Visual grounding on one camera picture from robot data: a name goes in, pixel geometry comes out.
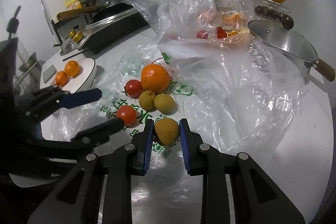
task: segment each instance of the wooden handle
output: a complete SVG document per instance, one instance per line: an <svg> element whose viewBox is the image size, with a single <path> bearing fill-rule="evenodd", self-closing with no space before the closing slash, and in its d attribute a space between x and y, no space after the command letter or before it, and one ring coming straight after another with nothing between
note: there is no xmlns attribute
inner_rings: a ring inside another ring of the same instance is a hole
<svg viewBox="0 0 336 224"><path fill-rule="evenodd" d="M318 59L317 66L315 70L317 70L322 76L325 77L329 82L332 82L335 80L335 70L329 66L326 62L324 62L322 59Z"/></svg>
<svg viewBox="0 0 336 224"><path fill-rule="evenodd" d="M99 8L100 8L99 6L92 6L92 7L86 7L86 8L80 8L80 9L60 12L57 14L57 19L61 21L61 20L65 20L68 18L79 16L82 14L86 14L86 13L94 13L94 12L97 12Z"/></svg>

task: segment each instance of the cherry tomato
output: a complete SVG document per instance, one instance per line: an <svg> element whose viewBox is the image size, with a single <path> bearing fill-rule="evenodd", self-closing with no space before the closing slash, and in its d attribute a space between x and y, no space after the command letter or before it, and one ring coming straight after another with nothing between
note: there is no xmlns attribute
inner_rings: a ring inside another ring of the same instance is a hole
<svg viewBox="0 0 336 224"><path fill-rule="evenodd" d="M130 80L124 87L126 96L139 97L142 93L142 85L139 80Z"/></svg>
<svg viewBox="0 0 336 224"><path fill-rule="evenodd" d="M137 119L137 113L131 106L121 106L117 111L116 117L123 119L125 126L129 126Z"/></svg>
<svg viewBox="0 0 336 224"><path fill-rule="evenodd" d="M200 39L208 39L209 38L209 32L206 30L200 30L197 34L196 34L197 38Z"/></svg>
<svg viewBox="0 0 336 224"><path fill-rule="evenodd" d="M217 27L217 38L221 39L226 37L227 37L226 31L224 31L221 27Z"/></svg>

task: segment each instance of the metal screw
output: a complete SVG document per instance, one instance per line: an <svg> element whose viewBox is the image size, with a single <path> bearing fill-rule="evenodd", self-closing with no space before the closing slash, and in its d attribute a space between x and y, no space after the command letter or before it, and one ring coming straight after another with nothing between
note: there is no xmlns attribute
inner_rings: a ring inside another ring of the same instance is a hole
<svg viewBox="0 0 336 224"><path fill-rule="evenodd" d="M95 154L88 154L88 155L86 155L86 159L88 160L88 161L92 161L92 160L94 160L96 158L96 155Z"/></svg>
<svg viewBox="0 0 336 224"><path fill-rule="evenodd" d="M82 138L82 142L88 144L88 143L91 142L91 140L90 140L90 138L88 138L88 137L83 137L83 138Z"/></svg>
<svg viewBox="0 0 336 224"><path fill-rule="evenodd" d="M128 143L124 146L126 150L133 150L135 148L134 144Z"/></svg>
<svg viewBox="0 0 336 224"><path fill-rule="evenodd" d="M241 160L247 160L249 158L249 155L243 152L243 153L239 153L238 157Z"/></svg>
<svg viewBox="0 0 336 224"><path fill-rule="evenodd" d="M200 148L201 150L205 151L205 150L209 150L209 149L210 149L210 146L209 146L208 144L206 144L206 143L202 143L202 144L199 146L199 148Z"/></svg>

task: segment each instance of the white bowl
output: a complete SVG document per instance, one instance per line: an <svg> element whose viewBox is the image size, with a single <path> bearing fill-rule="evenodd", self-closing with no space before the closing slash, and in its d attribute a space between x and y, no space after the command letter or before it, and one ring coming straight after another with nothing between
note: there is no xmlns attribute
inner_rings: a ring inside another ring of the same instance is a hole
<svg viewBox="0 0 336 224"><path fill-rule="evenodd" d="M77 62L80 65L79 74L74 78L68 77L68 83L61 87L62 90L69 90L70 93L88 90L95 79L97 72L97 66L94 59L84 58ZM50 85L56 85L56 81L53 80Z"/></svg>

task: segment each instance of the mandarin orange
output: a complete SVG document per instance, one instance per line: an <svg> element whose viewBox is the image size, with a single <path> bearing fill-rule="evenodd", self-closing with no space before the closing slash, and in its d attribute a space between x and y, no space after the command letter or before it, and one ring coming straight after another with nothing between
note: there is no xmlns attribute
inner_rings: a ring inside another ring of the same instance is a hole
<svg viewBox="0 0 336 224"><path fill-rule="evenodd" d="M143 68L141 72L141 84L145 90L150 90L155 94L167 89L170 77L164 67L157 64L150 64Z"/></svg>
<svg viewBox="0 0 336 224"><path fill-rule="evenodd" d="M67 74L67 76L76 77L79 74L79 69L79 64L72 60L66 63L64 72Z"/></svg>
<svg viewBox="0 0 336 224"><path fill-rule="evenodd" d="M64 71L59 71L58 73L56 73L55 81L57 85L65 86L68 82L68 76Z"/></svg>

